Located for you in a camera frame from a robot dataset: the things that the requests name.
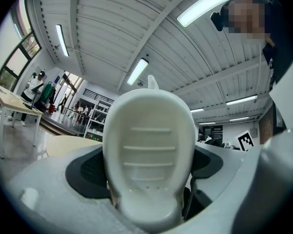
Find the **white corrugated ceiling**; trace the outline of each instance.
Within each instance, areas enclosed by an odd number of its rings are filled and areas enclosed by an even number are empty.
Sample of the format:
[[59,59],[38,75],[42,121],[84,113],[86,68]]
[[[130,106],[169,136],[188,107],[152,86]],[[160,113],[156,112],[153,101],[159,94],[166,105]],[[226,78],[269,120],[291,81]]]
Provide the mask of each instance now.
[[[205,108],[193,115],[199,122],[260,117],[271,103],[272,72],[264,58],[259,67],[259,44],[241,44],[218,32],[209,19],[212,11],[181,26],[177,16],[196,1],[40,0],[36,11],[43,17],[49,52],[76,75],[118,93],[139,88],[139,81],[147,87],[148,75],[154,75],[161,89],[177,94],[190,109]],[[62,25],[69,57],[55,48],[56,24]],[[142,57],[149,65],[129,86],[126,81]],[[237,65],[239,71],[230,74]],[[218,74],[225,70],[229,75]],[[225,106],[254,94],[261,95],[255,103]]]

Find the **window frame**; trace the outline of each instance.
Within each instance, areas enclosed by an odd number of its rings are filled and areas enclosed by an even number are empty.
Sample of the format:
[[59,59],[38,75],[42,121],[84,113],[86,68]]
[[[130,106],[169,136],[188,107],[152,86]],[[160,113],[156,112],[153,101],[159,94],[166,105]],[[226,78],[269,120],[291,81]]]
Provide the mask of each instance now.
[[[81,83],[83,82],[84,79],[83,79],[82,77],[78,77],[78,79],[76,80],[76,82],[75,82],[74,84],[72,84],[72,83],[70,82],[70,80],[69,80],[69,75],[70,75],[70,74],[71,74],[70,72],[68,72],[68,75],[67,75],[66,73],[63,74],[62,78],[64,79],[64,82],[63,82],[63,84],[61,85],[61,87],[59,88],[58,92],[56,93],[55,98],[54,98],[54,101],[57,99],[57,97],[58,97],[58,95],[59,95],[59,91],[62,89],[62,87],[63,87],[64,84],[66,83],[67,86],[69,86],[69,87],[71,88],[71,91],[74,92],[74,94],[73,94],[73,96],[72,96],[72,98],[71,98],[71,100],[70,100],[70,102],[69,102],[69,105],[71,104],[72,99],[74,98],[74,96],[75,96],[75,94],[76,94],[76,92],[77,92],[77,89],[79,88],[79,86],[81,85]],[[79,80],[80,78],[81,78],[82,80],[79,82],[78,86],[75,87],[75,84],[78,82],[78,80]]]
[[[12,6],[12,9],[8,12],[8,14],[6,16],[8,16],[10,14],[11,18],[12,18],[12,22],[14,23],[13,21],[13,16],[12,15],[12,12],[16,12],[16,5],[17,3],[19,2],[19,0],[17,0],[14,5]],[[24,0],[24,6],[25,6],[25,11],[26,11],[26,16],[27,16],[27,19],[28,19],[28,22],[29,22],[29,26],[31,28],[31,32],[28,33],[26,36],[23,37],[23,39],[21,39],[21,41],[18,43],[18,45],[13,49],[13,51],[11,52],[11,54],[8,56],[8,58],[5,60],[3,66],[1,67],[0,69],[0,77],[3,73],[4,70],[6,70],[9,74],[11,74],[13,77],[15,77],[17,80],[15,82],[15,84],[13,85],[11,91],[14,91],[16,85],[18,84],[22,74],[24,73],[24,71],[26,70],[27,66],[30,64],[30,62],[33,60],[33,58],[36,56],[36,54],[42,49],[41,45],[39,44],[39,41],[37,40],[37,37],[36,37],[36,34],[35,34],[35,31],[33,30],[33,27],[32,27],[32,24],[31,24],[31,21],[30,21],[30,18],[28,16],[28,10],[27,10],[27,0]],[[24,46],[23,46],[23,43],[29,38],[31,37],[31,35],[34,37],[37,45],[39,46],[39,50],[34,54],[33,57],[30,57],[30,55],[27,53],[27,51],[25,50]],[[14,55],[14,53],[20,49],[21,52],[25,55],[25,57],[27,58],[27,63],[24,65],[24,67],[22,68],[21,72],[19,75],[16,75],[12,70],[10,70],[6,65],[8,64],[9,60],[11,59],[11,57]]]

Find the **shelf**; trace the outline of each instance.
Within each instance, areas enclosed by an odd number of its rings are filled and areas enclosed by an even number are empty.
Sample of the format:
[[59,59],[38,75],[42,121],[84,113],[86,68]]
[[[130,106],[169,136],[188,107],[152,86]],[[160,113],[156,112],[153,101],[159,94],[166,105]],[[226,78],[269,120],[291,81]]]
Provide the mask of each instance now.
[[107,112],[104,112],[104,111],[101,111],[101,110],[98,110],[98,109],[94,109],[94,111],[99,112],[99,113],[104,114],[104,115],[107,115]]
[[96,121],[96,120],[94,120],[94,119],[91,119],[90,121],[93,121],[93,122],[95,122],[95,123],[98,123],[98,124],[104,125],[104,123],[99,122],[99,121]]
[[103,136],[103,133],[101,133],[99,131],[94,131],[93,129],[88,129],[87,132],[92,133],[94,135]]

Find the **raised platform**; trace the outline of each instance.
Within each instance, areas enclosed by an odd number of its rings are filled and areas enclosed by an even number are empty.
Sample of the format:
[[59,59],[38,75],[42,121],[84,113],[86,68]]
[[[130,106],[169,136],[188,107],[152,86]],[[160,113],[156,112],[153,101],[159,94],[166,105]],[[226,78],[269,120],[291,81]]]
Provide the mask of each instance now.
[[40,125],[55,135],[83,136],[85,130],[84,125],[58,112],[45,113],[41,118]]

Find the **table leg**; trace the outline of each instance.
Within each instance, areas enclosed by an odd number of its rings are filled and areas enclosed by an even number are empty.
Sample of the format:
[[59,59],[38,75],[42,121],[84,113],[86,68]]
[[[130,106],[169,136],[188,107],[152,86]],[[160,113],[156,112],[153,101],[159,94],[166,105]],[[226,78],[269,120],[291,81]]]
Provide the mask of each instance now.
[[39,130],[40,119],[41,119],[41,115],[38,116],[38,119],[37,119],[37,122],[36,122],[36,129],[35,129],[35,136],[34,136],[33,146],[36,146],[36,140],[37,140],[37,135],[38,135],[38,130]]
[[14,127],[16,114],[17,114],[17,112],[14,112],[14,114],[13,114],[12,127]]
[[0,158],[4,158],[3,129],[4,129],[4,123],[5,123],[5,113],[6,113],[6,108],[3,107],[1,111],[1,117],[0,117]]

